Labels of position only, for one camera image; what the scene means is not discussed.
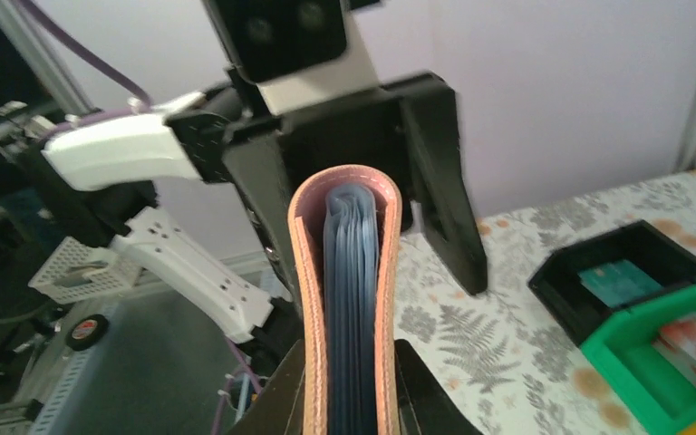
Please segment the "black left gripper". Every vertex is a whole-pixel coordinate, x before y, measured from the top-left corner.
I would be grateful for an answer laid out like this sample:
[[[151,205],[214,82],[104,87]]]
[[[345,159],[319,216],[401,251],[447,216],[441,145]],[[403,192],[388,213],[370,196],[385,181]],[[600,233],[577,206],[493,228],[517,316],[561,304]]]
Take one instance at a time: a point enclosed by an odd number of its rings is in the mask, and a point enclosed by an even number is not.
[[[423,72],[283,115],[229,121],[206,107],[166,120],[207,183],[233,183],[266,257],[300,299],[287,212],[292,183],[358,164],[412,182],[424,236],[468,295],[488,260],[464,185],[456,94]]]

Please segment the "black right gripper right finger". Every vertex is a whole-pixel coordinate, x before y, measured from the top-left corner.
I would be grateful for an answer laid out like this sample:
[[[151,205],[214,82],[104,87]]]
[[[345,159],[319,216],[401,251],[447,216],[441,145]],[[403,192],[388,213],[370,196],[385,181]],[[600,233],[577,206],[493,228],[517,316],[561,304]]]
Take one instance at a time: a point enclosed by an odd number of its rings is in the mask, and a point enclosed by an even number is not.
[[[403,435],[482,435],[406,340],[394,341],[396,386]]]

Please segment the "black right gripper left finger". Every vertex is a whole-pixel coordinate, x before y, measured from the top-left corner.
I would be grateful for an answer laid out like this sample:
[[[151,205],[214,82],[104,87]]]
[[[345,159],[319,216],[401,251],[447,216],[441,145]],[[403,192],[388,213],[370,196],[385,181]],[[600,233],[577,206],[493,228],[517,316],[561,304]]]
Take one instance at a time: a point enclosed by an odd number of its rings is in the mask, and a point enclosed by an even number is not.
[[[305,343],[298,340],[262,393],[229,435],[301,435],[305,395]]]

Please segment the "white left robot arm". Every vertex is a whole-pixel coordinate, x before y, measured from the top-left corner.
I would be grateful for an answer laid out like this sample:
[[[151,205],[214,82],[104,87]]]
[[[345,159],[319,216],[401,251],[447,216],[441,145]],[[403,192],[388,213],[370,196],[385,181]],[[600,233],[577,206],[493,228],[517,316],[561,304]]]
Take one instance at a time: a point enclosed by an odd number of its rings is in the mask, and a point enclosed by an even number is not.
[[[234,343],[282,357],[300,336],[323,350],[336,329],[321,283],[326,198],[344,183],[372,189],[380,270],[374,314],[359,331],[392,347],[399,236],[421,206],[425,236],[472,295],[487,258],[462,178],[458,96],[426,72],[284,115],[235,69],[230,81],[149,111],[100,113],[19,155],[64,231],[137,262],[179,291]],[[234,186],[291,304],[234,276],[160,205],[154,179]]]

